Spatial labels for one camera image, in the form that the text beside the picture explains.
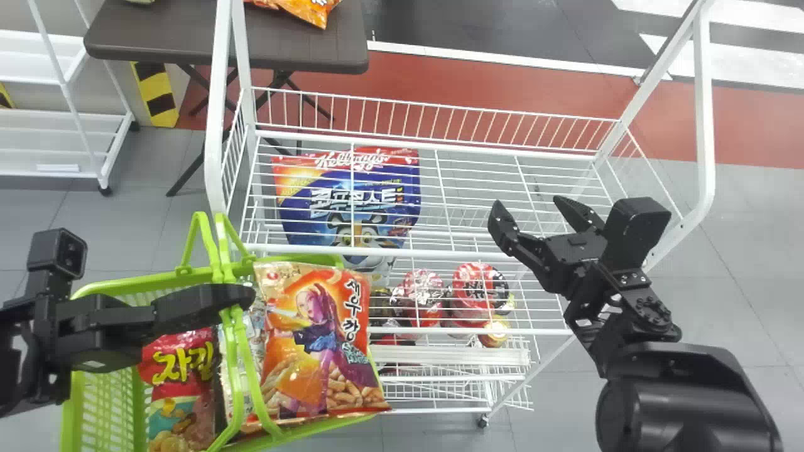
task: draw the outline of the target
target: yellow and black striped post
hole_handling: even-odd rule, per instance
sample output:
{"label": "yellow and black striped post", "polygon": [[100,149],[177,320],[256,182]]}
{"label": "yellow and black striped post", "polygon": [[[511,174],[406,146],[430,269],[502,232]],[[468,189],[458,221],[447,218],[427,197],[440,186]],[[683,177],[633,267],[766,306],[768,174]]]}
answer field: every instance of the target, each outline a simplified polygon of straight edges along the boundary
{"label": "yellow and black striped post", "polygon": [[8,95],[8,91],[6,91],[6,87],[0,83],[0,109],[14,109],[14,102],[11,100],[11,96]]}
{"label": "yellow and black striped post", "polygon": [[170,78],[162,63],[131,62],[140,97],[146,105],[151,124],[156,127],[175,127],[178,109],[170,87]]}

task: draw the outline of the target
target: white floor line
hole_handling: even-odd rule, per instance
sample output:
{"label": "white floor line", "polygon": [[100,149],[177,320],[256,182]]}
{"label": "white floor line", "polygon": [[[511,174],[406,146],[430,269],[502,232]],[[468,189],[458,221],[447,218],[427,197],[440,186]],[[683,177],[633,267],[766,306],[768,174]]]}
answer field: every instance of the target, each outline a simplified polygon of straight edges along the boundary
{"label": "white floor line", "polygon": [[[611,0],[620,10],[681,17],[691,0]],[[709,13],[714,23],[804,33],[804,10],[748,0],[719,0]]]}
{"label": "white floor line", "polygon": [[[665,41],[663,36],[640,35],[655,53]],[[687,43],[670,66],[673,76],[695,74],[695,51]],[[712,78],[749,84],[804,89],[804,55],[752,47],[712,44]]]}
{"label": "white floor line", "polygon": [[[608,64],[548,60],[545,58],[504,55],[499,53],[487,53],[484,51],[466,51],[443,47],[413,46],[408,44],[384,43],[380,41],[368,41],[368,50],[404,53],[409,55],[433,56],[437,58],[450,58],[453,60],[482,61],[483,63],[512,64],[515,66],[524,66],[528,68],[591,72],[595,74],[610,74],[615,76],[641,76],[644,72],[644,69],[640,68],[627,68],[623,66],[611,66]],[[665,75],[665,80],[671,80],[671,78]]]}

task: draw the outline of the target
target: green shopping basket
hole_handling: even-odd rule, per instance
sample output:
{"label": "green shopping basket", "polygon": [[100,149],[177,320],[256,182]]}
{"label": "green shopping basket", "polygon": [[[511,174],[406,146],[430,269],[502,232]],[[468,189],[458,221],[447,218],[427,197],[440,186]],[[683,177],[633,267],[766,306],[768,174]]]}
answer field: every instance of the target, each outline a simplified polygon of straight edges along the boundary
{"label": "green shopping basket", "polygon": [[[95,282],[78,290],[73,297],[107,294],[133,306],[144,306],[150,304],[155,298],[189,286],[243,281],[253,275],[253,265],[256,261],[298,261],[343,267],[340,257],[337,256],[295,254],[256,259],[254,255],[247,253],[232,224],[224,214],[219,213],[215,216],[215,226],[220,252],[215,246],[207,214],[196,212],[192,216],[181,264],[176,267],[174,272]],[[199,232],[204,248],[209,255],[210,266],[193,268],[188,265],[188,262]],[[230,257],[230,240],[242,256],[237,262],[232,262]],[[331,418],[305,425],[280,428],[268,416],[268,410],[261,396],[259,377],[254,368],[246,339],[243,310],[234,306],[222,310],[220,317],[224,327],[224,346],[227,350],[228,365],[228,375],[221,376],[221,378],[228,378],[232,388],[233,415],[227,428],[213,441],[207,452],[217,450],[252,452],[268,449],[329,429],[367,421],[373,417],[369,414],[361,417]],[[240,384],[239,355],[245,362],[247,388],[243,388]],[[240,430],[244,420],[244,391],[248,391],[251,395],[251,400],[255,405],[254,411],[268,434],[227,444]],[[149,386],[140,380],[136,368],[122,369],[108,374],[73,372],[71,396],[68,401],[64,402],[62,411],[61,451],[146,452],[146,401],[149,396]]]}

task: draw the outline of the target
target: cart wheel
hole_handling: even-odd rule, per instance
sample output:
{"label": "cart wheel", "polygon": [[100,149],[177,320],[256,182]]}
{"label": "cart wheel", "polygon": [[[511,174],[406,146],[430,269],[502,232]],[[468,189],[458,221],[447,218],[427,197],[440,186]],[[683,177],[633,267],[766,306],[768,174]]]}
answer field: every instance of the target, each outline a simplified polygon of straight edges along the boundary
{"label": "cart wheel", "polygon": [[98,191],[99,191],[99,192],[100,192],[100,193],[101,193],[101,194],[102,194],[102,195],[103,195],[105,198],[108,198],[108,197],[110,197],[110,196],[112,195],[112,188],[111,188],[111,187],[106,187],[106,188],[103,188],[103,187],[101,187],[101,185],[100,185],[100,184],[98,184]]}

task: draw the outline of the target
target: orange snack bag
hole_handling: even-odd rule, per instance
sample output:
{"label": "orange snack bag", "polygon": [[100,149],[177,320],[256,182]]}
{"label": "orange snack bag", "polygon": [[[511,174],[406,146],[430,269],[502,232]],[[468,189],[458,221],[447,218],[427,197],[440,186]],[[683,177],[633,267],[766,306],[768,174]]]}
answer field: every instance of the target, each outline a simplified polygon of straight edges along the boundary
{"label": "orange snack bag", "polygon": [[245,0],[257,6],[278,10],[282,8],[298,18],[312,23],[322,30],[326,29],[326,20],[330,12],[341,0]]}
{"label": "orange snack bag", "polygon": [[368,280],[295,262],[258,262],[254,271],[266,305],[260,386],[271,418],[287,424],[390,409],[367,356]]}

